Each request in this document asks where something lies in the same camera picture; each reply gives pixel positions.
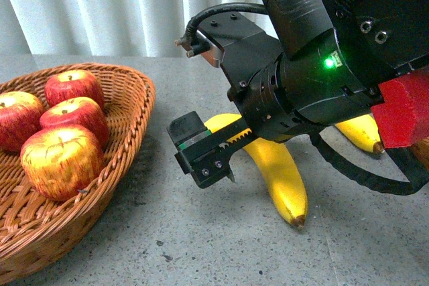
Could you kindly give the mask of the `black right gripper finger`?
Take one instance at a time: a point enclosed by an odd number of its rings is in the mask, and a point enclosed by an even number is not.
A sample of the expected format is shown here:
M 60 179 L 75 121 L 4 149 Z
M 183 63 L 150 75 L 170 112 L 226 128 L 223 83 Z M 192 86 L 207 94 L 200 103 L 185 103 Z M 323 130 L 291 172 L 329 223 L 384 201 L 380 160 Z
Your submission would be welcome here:
M 206 138 L 210 136 L 210 131 L 196 111 L 174 119 L 167 126 L 167 132 L 176 149 L 187 149 L 194 144 L 207 147 Z

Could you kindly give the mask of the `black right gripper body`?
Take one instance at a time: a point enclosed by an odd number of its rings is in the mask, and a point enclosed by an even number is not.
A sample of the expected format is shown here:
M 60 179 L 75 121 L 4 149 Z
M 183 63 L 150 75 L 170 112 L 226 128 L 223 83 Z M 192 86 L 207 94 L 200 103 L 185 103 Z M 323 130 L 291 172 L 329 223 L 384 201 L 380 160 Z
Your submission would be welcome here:
M 238 120 L 210 130 L 207 147 L 194 144 L 177 149 L 175 158 L 196 185 L 207 188 L 224 177 L 233 177 L 229 160 L 236 151 L 257 138 L 283 143 L 312 130 L 312 121 L 300 111 L 310 96 L 307 76 L 312 65 L 291 61 L 281 54 L 258 72 L 241 100 L 231 101 L 239 111 Z

